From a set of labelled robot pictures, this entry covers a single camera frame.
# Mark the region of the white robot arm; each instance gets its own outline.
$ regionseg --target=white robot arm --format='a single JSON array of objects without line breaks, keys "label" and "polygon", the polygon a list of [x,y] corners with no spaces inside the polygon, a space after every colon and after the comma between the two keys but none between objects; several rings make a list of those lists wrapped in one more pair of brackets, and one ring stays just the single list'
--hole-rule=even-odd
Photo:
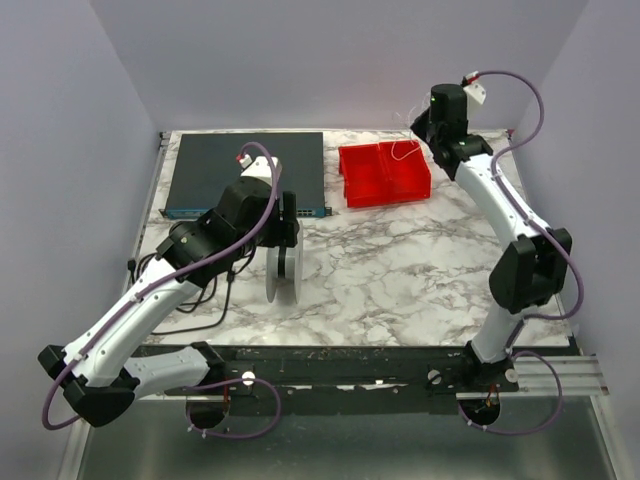
[{"label": "white robot arm", "polygon": [[478,364],[499,364],[507,358],[523,319],[564,285],[567,262],[537,228],[548,232],[567,254],[572,242],[565,229],[552,230],[536,215],[499,166],[492,168],[493,151],[486,141],[468,133],[469,113],[486,98],[484,88],[469,79],[477,80],[477,72],[465,77],[462,85],[434,86],[429,108],[411,129],[429,145],[436,164],[486,215],[503,249],[489,277],[494,300],[480,332],[468,345]]},{"label": "white robot arm", "polygon": [[[278,159],[274,157],[272,161],[279,175]],[[296,270],[296,265],[289,263],[297,258],[291,251],[301,247],[301,230],[295,194],[284,192],[282,210],[273,202],[267,221],[249,243],[175,277],[181,269],[228,248],[266,215],[273,173],[267,159],[251,160],[245,156],[240,164],[240,178],[227,187],[218,206],[196,221],[173,228],[140,278],[93,327],[64,347],[49,345],[38,356],[47,373],[64,390],[71,407],[90,424],[111,422],[134,400],[146,395],[198,385],[212,372],[216,376],[214,370],[222,368],[223,362],[205,343],[152,357],[132,355],[176,307],[205,288],[215,276],[229,271],[246,252],[257,246],[269,248],[270,254],[283,252],[285,269]],[[153,288],[168,276],[175,278]],[[285,272],[280,277],[288,278]]]}]

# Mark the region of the cable clip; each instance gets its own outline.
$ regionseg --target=cable clip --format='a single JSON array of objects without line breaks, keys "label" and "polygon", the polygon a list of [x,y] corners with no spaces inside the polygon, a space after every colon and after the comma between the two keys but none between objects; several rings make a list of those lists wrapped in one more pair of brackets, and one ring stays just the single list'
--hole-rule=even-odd
[{"label": "cable clip", "polygon": [[495,175],[493,173],[491,174],[491,180],[493,180],[494,182],[496,181],[496,179],[502,178],[502,177],[504,177],[504,173],[502,173],[502,170],[496,169]]},{"label": "cable clip", "polygon": [[531,225],[533,222],[533,215],[527,215],[526,217],[522,217],[522,223],[524,223],[527,227]]}]

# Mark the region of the black cable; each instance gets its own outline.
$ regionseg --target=black cable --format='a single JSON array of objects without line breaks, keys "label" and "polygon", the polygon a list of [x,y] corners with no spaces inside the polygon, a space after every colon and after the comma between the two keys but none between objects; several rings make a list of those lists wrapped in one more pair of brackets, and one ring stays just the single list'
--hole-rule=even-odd
[{"label": "black cable", "polygon": [[140,279],[142,273],[146,270],[147,265],[149,265],[149,262],[154,256],[155,253],[149,253],[140,259],[138,266],[136,267],[136,281]]},{"label": "black cable", "polygon": [[227,273],[227,296],[224,300],[224,307],[222,309],[222,315],[220,318],[209,325],[203,325],[201,327],[192,327],[192,328],[182,328],[180,330],[170,330],[168,332],[151,332],[149,335],[152,337],[163,337],[165,335],[177,335],[179,333],[190,333],[190,332],[199,332],[201,330],[208,330],[210,328],[217,327],[220,325],[224,319],[227,317],[227,312],[229,311],[229,302],[231,300],[231,285],[233,284],[233,280],[235,279],[235,273],[233,270]]},{"label": "black cable", "polygon": [[[210,328],[215,328],[218,325],[220,325],[222,322],[224,322],[224,319],[227,317],[227,312],[229,311],[229,302],[231,301],[231,285],[233,284],[236,275],[239,274],[240,272],[242,272],[244,269],[246,269],[249,264],[253,261],[255,255],[256,255],[256,247],[254,246],[251,249],[251,252],[243,257],[246,258],[247,261],[238,269],[237,272],[233,271],[233,269],[229,270],[227,272],[227,295],[224,299],[224,307],[222,308],[222,315],[220,315],[220,318],[215,321],[214,323],[211,323],[209,325],[203,325],[200,327],[191,327],[191,328],[182,328],[180,330],[170,330],[168,332],[151,332],[149,335],[152,337],[162,337],[165,335],[177,335],[179,333],[190,333],[190,332],[199,332],[202,330],[208,330]],[[211,298],[213,298],[213,295],[215,294],[215,290],[217,288],[217,280],[218,277],[214,277],[214,281],[216,282],[214,284],[214,288],[213,288],[213,293],[208,297],[208,300],[210,300]],[[181,309],[181,308],[177,308],[176,310],[178,310],[179,312],[182,313],[193,313],[195,311],[196,308],[198,308],[198,306],[200,306],[202,303],[204,303],[205,301],[201,301],[202,298],[202,293],[200,294],[200,297],[198,298],[198,300],[196,300],[195,302],[193,302],[193,307],[190,310],[186,310],[186,309]]]},{"label": "black cable", "polygon": [[201,295],[200,298],[198,298],[198,300],[196,300],[195,302],[182,302],[182,304],[180,306],[181,307],[192,307],[194,305],[200,306],[203,303],[207,303],[208,301],[210,301],[215,296],[217,289],[218,289],[218,277],[213,277],[213,288],[211,289],[211,293],[209,294],[209,296],[207,298],[202,299],[202,297],[204,295]]},{"label": "black cable", "polygon": [[127,270],[129,271],[129,281],[131,285],[136,283],[136,259],[130,258],[127,261]]}]

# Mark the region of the black metal frame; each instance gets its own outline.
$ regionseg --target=black metal frame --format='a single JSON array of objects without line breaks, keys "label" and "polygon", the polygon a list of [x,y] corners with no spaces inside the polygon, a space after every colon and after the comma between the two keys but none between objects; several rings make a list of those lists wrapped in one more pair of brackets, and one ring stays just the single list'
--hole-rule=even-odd
[{"label": "black metal frame", "polygon": [[[568,347],[529,350],[546,357],[580,355],[573,337],[569,340]],[[181,348],[184,345],[144,345],[135,356],[153,356]],[[278,390],[283,415],[419,412],[453,415],[457,414],[458,408],[456,393],[484,392],[496,383],[500,384],[501,391],[518,389],[517,383],[510,383],[504,377],[504,371],[512,367],[510,362],[488,374],[467,378],[468,346],[211,348],[222,359],[223,368],[212,370],[212,375],[202,385],[239,378],[244,372],[252,371]],[[433,370],[442,375],[438,384],[430,380],[429,372]],[[224,393],[220,388],[193,395],[222,396]],[[180,389],[167,394],[191,395]],[[261,385],[239,384],[228,394],[231,408],[222,401],[188,401],[194,424],[213,427],[219,423],[223,412],[237,416],[270,416],[274,412],[275,400]]]}]

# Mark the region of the reflective surface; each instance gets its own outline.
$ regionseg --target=reflective surface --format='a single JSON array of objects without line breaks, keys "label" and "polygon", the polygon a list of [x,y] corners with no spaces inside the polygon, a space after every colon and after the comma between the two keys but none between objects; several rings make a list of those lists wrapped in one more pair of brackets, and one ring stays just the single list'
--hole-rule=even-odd
[{"label": "reflective surface", "polygon": [[[553,399],[507,399],[496,426],[532,426]],[[233,419],[236,433],[268,418]],[[83,480],[613,479],[588,398],[567,401],[547,431],[484,434],[454,416],[285,417],[258,440],[203,440],[187,433],[181,401],[142,401],[93,430]]]}]

